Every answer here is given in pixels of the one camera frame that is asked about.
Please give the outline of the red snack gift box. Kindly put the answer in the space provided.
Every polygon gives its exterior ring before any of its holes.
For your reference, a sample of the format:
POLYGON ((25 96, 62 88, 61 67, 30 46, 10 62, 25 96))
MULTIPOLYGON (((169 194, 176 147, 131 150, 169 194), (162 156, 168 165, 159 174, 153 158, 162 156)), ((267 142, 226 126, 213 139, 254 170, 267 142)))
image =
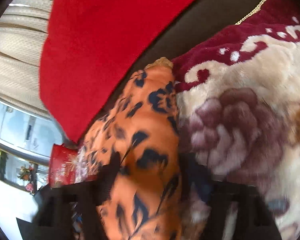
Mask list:
POLYGON ((54 144, 49 162, 48 184, 50 187, 61 187, 94 180, 102 166, 102 161, 86 155, 85 146, 68 148, 64 144, 54 144))

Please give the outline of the orange black floral garment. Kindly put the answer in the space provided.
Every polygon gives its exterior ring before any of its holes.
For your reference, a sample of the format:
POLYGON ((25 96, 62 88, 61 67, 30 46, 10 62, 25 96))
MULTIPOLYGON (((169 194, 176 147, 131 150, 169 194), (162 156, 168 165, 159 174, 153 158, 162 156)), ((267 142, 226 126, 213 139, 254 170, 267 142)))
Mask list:
POLYGON ((97 212, 109 239, 179 239, 181 174, 173 64, 162 57, 135 72, 78 152, 76 181, 120 154, 110 198, 97 212))

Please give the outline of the beige dotted curtain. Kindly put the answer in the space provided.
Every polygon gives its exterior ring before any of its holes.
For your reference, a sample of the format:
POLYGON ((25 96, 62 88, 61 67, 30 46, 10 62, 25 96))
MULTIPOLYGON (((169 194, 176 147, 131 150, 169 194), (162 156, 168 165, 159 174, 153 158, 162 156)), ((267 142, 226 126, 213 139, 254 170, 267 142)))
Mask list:
POLYGON ((53 0, 0 0, 0 98, 48 117, 39 64, 53 0))

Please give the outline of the white refrigerator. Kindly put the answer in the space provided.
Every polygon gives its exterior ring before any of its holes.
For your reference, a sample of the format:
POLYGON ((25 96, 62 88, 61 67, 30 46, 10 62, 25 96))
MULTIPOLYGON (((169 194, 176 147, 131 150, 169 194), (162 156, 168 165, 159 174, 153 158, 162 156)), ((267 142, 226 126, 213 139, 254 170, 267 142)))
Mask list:
POLYGON ((63 142, 63 133, 50 118, 0 98, 0 148, 46 165, 53 146, 63 142))

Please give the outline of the floral plush blanket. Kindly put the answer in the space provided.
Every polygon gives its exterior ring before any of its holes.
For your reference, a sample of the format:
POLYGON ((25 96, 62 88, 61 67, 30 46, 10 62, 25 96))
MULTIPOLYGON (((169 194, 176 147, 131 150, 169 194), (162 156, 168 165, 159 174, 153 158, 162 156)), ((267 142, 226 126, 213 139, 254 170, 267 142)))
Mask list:
POLYGON ((261 0, 174 59, 180 149, 257 187, 282 239, 300 239, 300 1, 261 0))

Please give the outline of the dark brown sofa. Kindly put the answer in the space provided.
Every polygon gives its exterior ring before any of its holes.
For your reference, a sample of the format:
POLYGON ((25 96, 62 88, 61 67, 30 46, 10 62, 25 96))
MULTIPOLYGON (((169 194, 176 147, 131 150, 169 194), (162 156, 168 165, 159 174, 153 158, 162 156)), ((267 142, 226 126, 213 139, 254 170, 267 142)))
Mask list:
POLYGON ((195 0, 183 11, 143 54, 134 62, 105 106, 97 113, 101 117, 109 111, 131 74, 155 60, 174 59, 207 40, 228 25, 249 14, 261 0, 195 0))

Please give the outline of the red blanket on sofa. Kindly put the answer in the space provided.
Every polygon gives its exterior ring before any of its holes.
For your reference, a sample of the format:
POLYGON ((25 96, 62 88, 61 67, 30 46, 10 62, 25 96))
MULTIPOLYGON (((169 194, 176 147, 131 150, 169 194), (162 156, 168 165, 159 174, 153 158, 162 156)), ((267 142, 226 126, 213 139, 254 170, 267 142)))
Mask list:
POLYGON ((40 99, 78 142, 143 51, 195 0, 54 0, 40 99))

